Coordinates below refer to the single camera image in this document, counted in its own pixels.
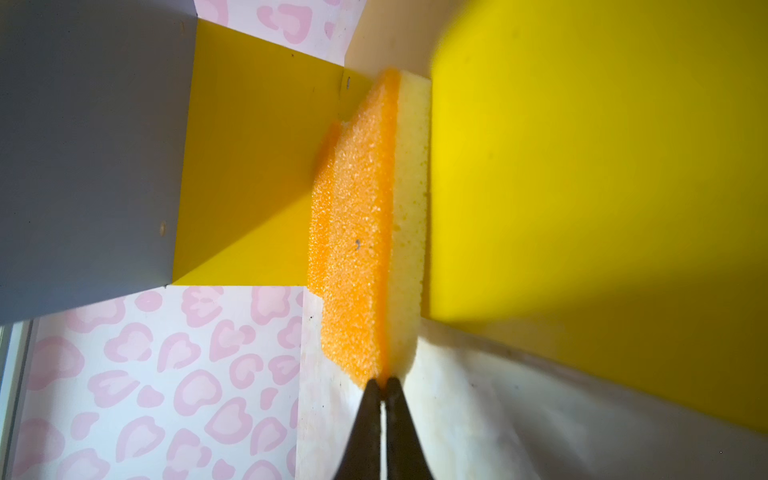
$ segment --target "sponge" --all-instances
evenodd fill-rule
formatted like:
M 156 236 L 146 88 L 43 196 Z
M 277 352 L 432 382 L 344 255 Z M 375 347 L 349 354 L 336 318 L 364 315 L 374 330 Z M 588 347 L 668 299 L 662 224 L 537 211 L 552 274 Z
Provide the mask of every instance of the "sponge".
M 361 388 L 403 376 L 415 354 L 427 223 L 428 80 L 385 71 L 313 191 L 310 291 L 323 298 L 325 355 Z

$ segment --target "yellow panel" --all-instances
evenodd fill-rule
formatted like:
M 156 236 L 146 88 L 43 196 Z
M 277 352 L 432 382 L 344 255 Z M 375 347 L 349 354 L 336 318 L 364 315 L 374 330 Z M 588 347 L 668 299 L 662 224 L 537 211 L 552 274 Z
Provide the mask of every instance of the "yellow panel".
M 366 98 L 373 81 L 354 70 L 344 68 L 339 90 L 339 120 L 349 121 Z
M 766 21 L 475 2 L 432 66 L 429 315 L 768 430 Z
M 198 21 L 174 281 L 306 284 L 304 197 L 342 73 Z
M 309 225 L 308 192 L 174 284 L 305 285 L 296 279 L 306 279 Z M 265 247 L 269 249 L 254 250 Z M 255 261 L 243 268 L 243 259 L 252 257 Z

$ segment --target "white surface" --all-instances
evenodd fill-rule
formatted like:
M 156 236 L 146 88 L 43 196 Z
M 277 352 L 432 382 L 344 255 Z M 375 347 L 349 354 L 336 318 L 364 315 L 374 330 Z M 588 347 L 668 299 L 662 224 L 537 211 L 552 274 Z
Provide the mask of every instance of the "white surface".
M 332 478 L 362 392 L 320 350 L 304 301 L 296 478 Z M 405 381 L 436 480 L 768 478 L 768 439 L 422 321 Z

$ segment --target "pink heart pattern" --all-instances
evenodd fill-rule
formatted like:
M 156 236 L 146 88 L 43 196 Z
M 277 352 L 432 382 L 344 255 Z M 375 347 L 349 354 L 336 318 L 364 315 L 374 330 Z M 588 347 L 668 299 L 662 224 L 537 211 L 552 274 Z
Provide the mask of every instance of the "pink heart pattern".
M 188 333 L 174 333 L 163 341 L 157 359 L 157 371 L 183 369 L 200 358 L 200 346 L 192 343 Z
M 291 355 L 280 355 L 270 360 L 272 380 L 277 385 L 285 385 L 299 375 L 299 360 Z
M 229 23 L 230 13 L 227 0 L 197 0 L 197 16 L 203 20 L 224 25 Z
M 256 10 L 259 21 L 272 30 L 283 29 L 283 37 L 291 44 L 299 44 L 310 33 L 312 9 L 283 3 L 275 12 L 272 7 L 262 6 Z
M 165 455 L 167 466 L 163 480 L 186 480 L 196 468 L 203 468 L 210 462 L 211 450 L 200 443 L 200 437 L 187 429 L 176 432 Z
M 136 300 L 134 300 L 134 304 L 136 305 L 136 308 L 142 312 L 154 312 L 163 306 L 163 296 L 160 295 L 159 292 L 148 290 L 147 292 L 139 294 L 139 296 L 136 297 Z
M 256 380 L 256 372 L 264 369 L 264 362 L 256 353 L 246 353 L 230 364 L 230 381 L 236 389 L 246 389 Z
M 235 476 L 235 468 L 224 460 L 219 460 L 214 465 L 211 475 L 214 477 L 214 480 L 230 480 L 230 478 Z
M 259 460 L 246 470 L 243 480 L 283 480 L 275 465 L 267 460 Z
M 181 311 L 187 316 L 187 325 L 197 328 L 213 321 L 222 311 L 219 298 L 224 295 L 220 286 L 191 286 L 182 294 Z
M 13 476 L 23 475 L 31 467 L 52 462 L 64 452 L 64 436 L 44 419 L 29 419 L 18 427 Z
M 288 320 L 288 326 L 277 333 L 277 342 L 285 349 L 295 349 L 301 346 L 300 316 Z
M 39 340 L 32 352 L 27 389 L 43 390 L 55 380 L 79 375 L 84 366 L 83 354 L 69 340 L 60 336 Z
M 94 403 L 108 409 L 122 402 L 140 382 L 124 370 L 110 370 L 98 373 L 88 380 L 88 390 L 94 394 Z
M 174 408 L 183 416 L 192 416 L 201 406 L 216 405 L 221 400 L 221 384 L 207 370 L 195 370 L 185 376 L 174 395 Z
M 289 286 L 255 286 L 251 293 L 250 317 L 259 325 L 288 315 Z
M 99 415 L 96 412 L 78 413 L 72 419 L 72 425 L 69 427 L 69 434 L 75 440 L 83 440 L 91 433 L 91 427 L 98 421 Z
M 336 24 L 333 22 L 326 22 L 323 25 L 323 31 L 326 33 L 326 37 L 330 40 L 333 37 L 333 29 L 336 28 Z
M 242 442 L 253 427 L 253 417 L 245 413 L 245 407 L 246 402 L 242 397 L 224 403 L 205 425 L 205 432 L 225 445 Z
M 67 326 L 77 333 L 90 333 L 100 325 L 115 325 L 123 318 L 125 297 L 80 306 L 65 313 Z
M 216 362 L 234 355 L 241 345 L 252 343 L 256 339 L 256 330 L 252 326 L 243 325 L 235 330 L 232 320 L 222 320 L 214 328 L 210 337 L 210 361 Z
M 302 302 L 299 287 L 169 286 L 44 319 L 14 477 L 292 478 Z M 46 396 L 83 393 L 90 408 L 57 402 L 50 420 L 40 410 Z M 137 477 L 158 452 L 166 464 Z
M 165 430 L 154 423 L 150 416 L 139 417 L 129 422 L 118 435 L 115 449 L 115 461 L 120 463 L 126 458 L 137 458 L 155 450 L 165 439 Z
M 267 417 L 253 429 L 250 437 L 250 454 L 271 452 L 283 443 L 288 430 L 275 417 Z
M 272 402 L 274 402 L 277 392 L 278 390 L 272 387 L 261 391 L 261 401 L 259 402 L 259 406 L 262 410 L 269 410 L 272 408 Z
M 291 448 L 288 451 L 288 455 L 286 456 L 286 467 L 288 468 L 288 472 L 290 473 L 290 476 L 295 477 L 296 476 L 296 446 L 294 445 L 293 448 Z
M 118 363 L 137 360 L 146 362 L 152 356 L 152 332 L 142 323 L 129 323 L 120 335 L 104 344 L 104 354 Z
M 56 480 L 104 480 L 109 468 L 109 462 L 99 458 L 96 450 L 79 450 L 61 462 Z
M 144 409 L 153 409 L 163 405 L 165 395 L 153 389 L 152 386 L 146 385 L 139 390 L 139 396 L 136 398 L 136 403 Z

